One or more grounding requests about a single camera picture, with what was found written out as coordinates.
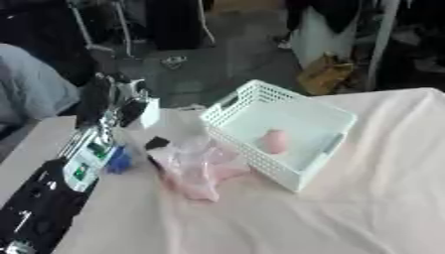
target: basket handle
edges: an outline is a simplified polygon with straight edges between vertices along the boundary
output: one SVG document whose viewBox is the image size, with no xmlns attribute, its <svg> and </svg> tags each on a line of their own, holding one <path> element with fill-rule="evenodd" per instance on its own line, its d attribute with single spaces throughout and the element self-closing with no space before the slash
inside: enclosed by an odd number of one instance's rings
<svg viewBox="0 0 445 254">
<path fill-rule="evenodd" d="M 234 91 L 225 98 L 223 98 L 222 100 L 220 100 L 219 105 L 221 110 L 226 110 L 235 105 L 238 101 L 239 101 L 238 92 Z"/>
</svg>

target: pink ball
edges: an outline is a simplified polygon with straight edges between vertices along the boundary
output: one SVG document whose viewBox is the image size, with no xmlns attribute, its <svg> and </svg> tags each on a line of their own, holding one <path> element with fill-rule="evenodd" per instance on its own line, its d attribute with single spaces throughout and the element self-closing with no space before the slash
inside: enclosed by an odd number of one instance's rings
<svg viewBox="0 0 445 254">
<path fill-rule="evenodd" d="M 287 150 L 287 135 L 282 130 L 269 130 L 262 138 L 266 153 L 276 155 Z"/>
</svg>

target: shoe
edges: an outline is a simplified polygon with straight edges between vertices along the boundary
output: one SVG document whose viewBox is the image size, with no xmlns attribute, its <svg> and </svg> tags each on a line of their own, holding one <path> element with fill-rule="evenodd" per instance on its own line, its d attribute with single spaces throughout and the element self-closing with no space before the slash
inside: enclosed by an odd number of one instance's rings
<svg viewBox="0 0 445 254">
<path fill-rule="evenodd" d="M 274 36 L 272 37 L 272 42 L 280 50 L 290 50 L 292 46 L 290 44 L 290 36 L 288 34 L 284 36 Z"/>
<path fill-rule="evenodd" d="M 280 50 L 285 50 L 285 51 L 292 50 L 292 45 L 290 44 L 289 41 L 282 41 L 281 43 L 277 44 L 276 47 Z"/>
</svg>

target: table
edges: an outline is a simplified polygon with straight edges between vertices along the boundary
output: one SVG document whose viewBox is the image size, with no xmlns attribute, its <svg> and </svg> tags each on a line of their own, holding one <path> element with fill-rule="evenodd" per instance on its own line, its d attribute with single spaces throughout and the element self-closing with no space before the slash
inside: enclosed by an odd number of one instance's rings
<svg viewBox="0 0 445 254">
<path fill-rule="evenodd" d="M 217 203 L 191 201 L 167 190 L 152 167 L 138 167 L 101 178 L 56 253 L 444 253 L 444 94 L 421 88 L 317 99 L 360 120 L 301 193 L 253 173 L 223 183 Z M 164 110 L 156 127 L 132 136 L 140 144 L 154 135 L 178 140 L 174 116 L 191 123 L 190 114 Z M 73 126 L 54 118 L 30 134 L 0 168 L 0 203 Z"/>
</svg>

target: floor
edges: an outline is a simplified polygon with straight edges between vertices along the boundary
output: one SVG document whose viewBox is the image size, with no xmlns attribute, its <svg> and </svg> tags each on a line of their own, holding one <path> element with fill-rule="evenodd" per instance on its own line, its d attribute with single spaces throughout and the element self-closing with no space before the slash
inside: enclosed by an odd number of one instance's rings
<svg viewBox="0 0 445 254">
<path fill-rule="evenodd" d="M 251 79 L 303 92 L 296 84 L 294 55 L 277 50 L 270 41 L 270 36 L 284 31 L 283 13 L 226 12 L 210 16 L 208 22 L 218 41 L 213 48 L 156 52 L 139 45 L 135 51 L 138 60 L 123 58 L 114 63 L 103 56 L 98 59 L 105 69 L 114 67 L 132 78 L 145 77 L 163 107 L 209 106 Z M 160 60 L 171 56 L 186 56 L 188 61 L 170 70 Z"/>
</svg>

